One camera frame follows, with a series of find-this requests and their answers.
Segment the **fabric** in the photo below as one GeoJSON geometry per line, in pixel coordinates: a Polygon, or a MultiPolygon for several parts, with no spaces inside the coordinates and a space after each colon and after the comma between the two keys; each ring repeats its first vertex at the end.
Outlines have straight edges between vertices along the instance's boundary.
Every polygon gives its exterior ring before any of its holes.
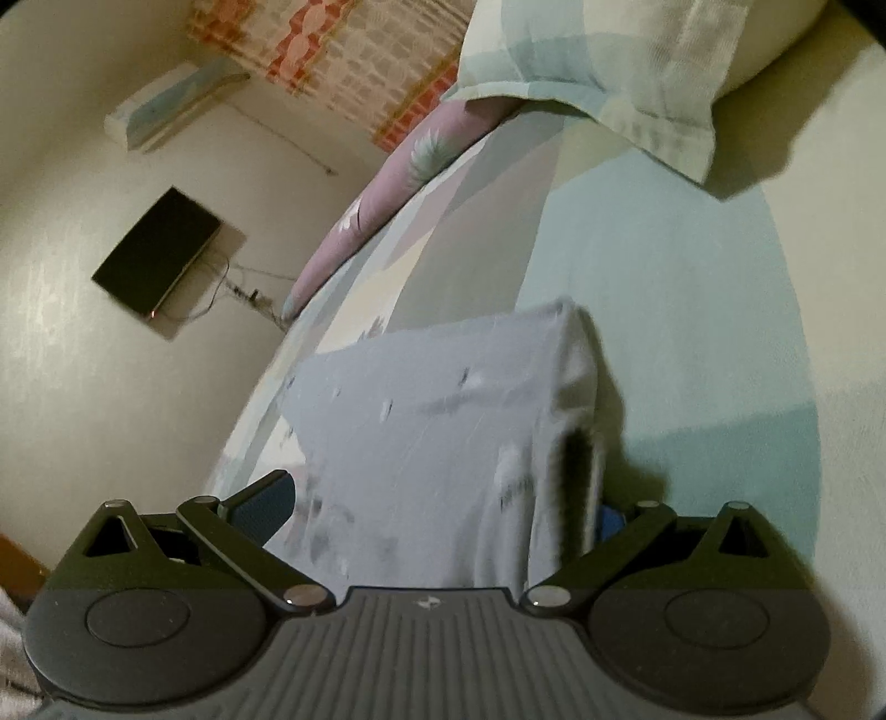
{"type": "Polygon", "coordinates": [[[195,0],[189,34],[391,151],[455,81],[469,0],[195,0]]]}
{"type": "Polygon", "coordinates": [[[693,180],[753,0],[479,0],[447,98],[558,100],[693,180]]]}
{"type": "Polygon", "coordinates": [[[21,640],[24,617],[0,590],[0,720],[22,720],[43,702],[21,640]]]}
{"type": "MultiPolygon", "coordinates": [[[[884,87],[886,51],[830,6],[718,103],[704,187],[583,114],[527,104],[307,305],[207,490],[298,472],[279,400],[300,360],[569,295],[595,327],[607,504],[757,506],[828,611],[814,707],[872,716],[886,704],[884,87]]],[[[284,559],[291,530],[270,545],[284,559]]]]}
{"type": "Polygon", "coordinates": [[[819,18],[827,0],[756,0],[718,97],[744,85],[779,58],[819,18]]]}
{"type": "Polygon", "coordinates": [[[339,601],[357,585],[506,587],[519,598],[589,549],[602,448],[590,442],[584,327],[558,302],[300,364],[281,403],[306,459],[291,562],[339,601]],[[582,476],[567,483],[567,472],[582,476]],[[583,513],[563,511],[567,492],[583,513]]]}
{"type": "Polygon", "coordinates": [[[401,143],[342,215],[292,287],[281,313],[290,323],[348,257],[449,163],[516,110],[522,100],[452,100],[437,106],[401,143]]]}

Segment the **ribbed gray surface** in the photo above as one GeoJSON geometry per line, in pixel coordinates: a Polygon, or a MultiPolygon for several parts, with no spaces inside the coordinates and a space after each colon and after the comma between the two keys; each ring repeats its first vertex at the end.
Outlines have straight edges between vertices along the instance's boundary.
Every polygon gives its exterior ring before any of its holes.
{"type": "MultiPolygon", "coordinates": [[[[261,659],[228,687],[147,715],[164,720],[690,717],[624,690],[595,666],[572,625],[523,615],[496,590],[356,590],[333,614],[286,622],[261,659]]],[[[109,716],[56,703],[35,718],[109,716]]],[[[812,716],[793,705],[757,718],[812,716]]]]}

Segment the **electrical wire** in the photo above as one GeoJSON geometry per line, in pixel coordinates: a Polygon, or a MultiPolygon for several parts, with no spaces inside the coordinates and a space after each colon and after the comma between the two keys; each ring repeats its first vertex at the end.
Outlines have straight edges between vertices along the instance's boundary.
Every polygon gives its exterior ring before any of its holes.
{"type": "Polygon", "coordinates": [[[318,166],[319,168],[322,168],[322,169],[323,169],[323,172],[326,173],[326,175],[327,175],[328,177],[336,177],[336,176],[338,176],[338,171],[337,171],[336,169],[330,167],[330,166],[327,165],[325,162],[323,162],[322,160],[320,160],[318,157],[316,157],[315,155],[309,153],[307,150],[305,150],[305,148],[303,148],[301,145],[299,145],[298,143],[294,142],[293,140],[289,139],[289,138],[288,138],[286,135],[284,135],[282,132],[278,132],[277,130],[273,129],[270,125],[266,125],[264,122],[262,122],[262,121],[259,120],[258,118],[252,117],[249,113],[244,112],[240,107],[234,105],[233,103],[229,103],[229,106],[232,107],[234,110],[236,110],[236,111],[237,111],[238,113],[240,113],[241,115],[243,115],[246,119],[251,120],[252,122],[254,122],[254,123],[255,123],[256,125],[258,125],[260,128],[264,128],[264,129],[265,129],[267,132],[269,132],[271,135],[277,136],[277,137],[279,137],[281,140],[283,140],[285,143],[289,143],[290,145],[292,145],[292,147],[294,147],[296,150],[298,150],[298,151],[299,151],[302,155],[304,155],[306,158],[308,158],[309,160],[311,160],[311,162],[313,162],[316,166],[318,166]]]}
{"type": "Polygon", "coordinates": [[[291,278],[287,278],[284,275],[277,275],[272,272],[267,272],[265,270],[257,270],[255,268],[246,268],[245,266],[240,265],[237,262],[232,262],[227,255],[225,255],[224,253],[220,253],[217,250],[210,250],[209,252],[212,252],[213,254],[216,254],[219,257],[221,257],[225,263],[224,270],[221,270],[220,268],[217,268],[215,265],[213,265],[211,262],[209,262],[206,258],[200,257],[197,259],[197,263],[208,268],[213,273],[221,273],[221,276],[219,277],[219,281],[215,285],[215,288],[213,290],[212,297],[209,300],[209,304],[206,305],[206,307],[203,308],[202,310],[200,310],[196,313],[192,313],[190,315],[187,315],[185,317],[174,317],[174,316],[168,315],[168,313],[166,313],[166,312],[163,312],[164,317],[166,317],[167,319],[172,320],[174,322],[181,323],[182,325],[187,325],[188,323],[192,323],[194,320],[197,320],[197,319],[203,317],[204,315],[206,315],[206,313],[208,313],[213,308],[213,306],[215,305],[215,301],[219,297],[219,292],[221,291],[221,289],[223,287],[225,287],[226,289],[229,290],[230,297],[233,297],[235,300],[242,302],[246,307],[248,307],[252,310],[255,310],[255,312],[257,312],[259,315],[261,315],[265,319],[270,320],[272,323],[274,323],[274,325],[276,325],[280,330],[282,330],[283,332],[286,332],[289,328],[288,328],[288,325],[283,321],[283,318],[278,316],[274,312],[274,310],[272,310],[269,306],[264,305],[264,304],[259,304],[257,302],[259,297],[261,297],[262,299],[267,299],[267,295],[260,293],[258,290],[255,290],[252,293],[246,292],[246,290],[244,290],[242,287],[240,287],[237,283],[233,282],[228,277],[228,275],[230,274],[230,271],[232,268],[236,268],[238,270],[255,272],[259,275],[267,275],[269,277],[278,278],[281,280],[290,280],[291,278]]]}
{"type": "Polygon", "coordinates": [[[207,249],[207,252],[221,257],[224,261],[229,261],[230,266],[236,270],[242,270],[243,272],[254,272],[256,275],[264,275],[266,278],[275,278],[277,280],[288,280],[291,283],[294,283],[296,280],[298,280],[298,278],[292,278],[289,275],[278,275],[277,273],[269,272],[268,270],[261,270],[260,268],[250,268],[250,267],[247,267],[246,265],[241,265],[236,260],[229,260],[227,255],[225,255],[221,251],[215,250],[211,247],[207,249]]]}
{"type": "MultiPolygon", "coordinates": [[[[209,267],[211,270],[218,272],[217,268],[213,267],[205,260],[201,260],[201,262],[204,265],[206,265],[207,267],[209,267]]],[[[222,286],[225,284],[225,280],[228,279],[228,273],[230,273],[230,260],[228,258],[225,258],[224,272],[221,274],[221,277],[219,278],[218,283],[215,285],[215,289],[213,290],[212,297],[209,299],[209,304],[206,305],[205,308],[203,308],[202,310],[199,310],[198,312],[191,313],[190,315],[185,315],[184,317],[175,317],[175,316],[169,315],[167,312],[161,310],[160,312],[162,313],[163,317],[165,317],[167,320],[172,320],[174,323],[181,323],[182,325],[187,325],[188,323],[194,322],[194,320],[199,320],[201,317],[203,317],[206,313],[208,313],[213,308],[213,305],[215,305],[215,301],[218,300],[219,291],[222,289],[222,286]]]]}

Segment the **wall-mounted tv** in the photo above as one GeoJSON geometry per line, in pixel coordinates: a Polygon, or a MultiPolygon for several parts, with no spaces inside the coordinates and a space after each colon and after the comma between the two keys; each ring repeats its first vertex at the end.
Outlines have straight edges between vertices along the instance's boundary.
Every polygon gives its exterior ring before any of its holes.
{"type": "Polygon", "coordinates": [[[221,226],[215,215],[172,188],[126,234],[92,279],[150,319],[221,226]]]}

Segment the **circular pad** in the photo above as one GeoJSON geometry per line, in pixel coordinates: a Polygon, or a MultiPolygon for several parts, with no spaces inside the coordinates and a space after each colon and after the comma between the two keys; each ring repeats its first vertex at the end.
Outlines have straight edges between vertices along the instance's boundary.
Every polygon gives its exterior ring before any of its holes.
{"type": "Polygon", "coordinates": [[[684,642],[712,650],[747,647],[769,627],[762,605],[728,590],[684,592],[667,604],[664,619],[684,642]]]}
{"type": "Polygon", "coordinates": [[[591,607],[592,643],[619,682],[699,715],[760,712],[812,689],[829,635],[809,591],[651,584],[625,582],[591,607]]]}
{"type": "Polygon", "coordinates": [[[165,590],[124,590],[106,595],[86,613],[96,638],[117,647],[157,645],[188,621],[188,606],[165,590]]]}

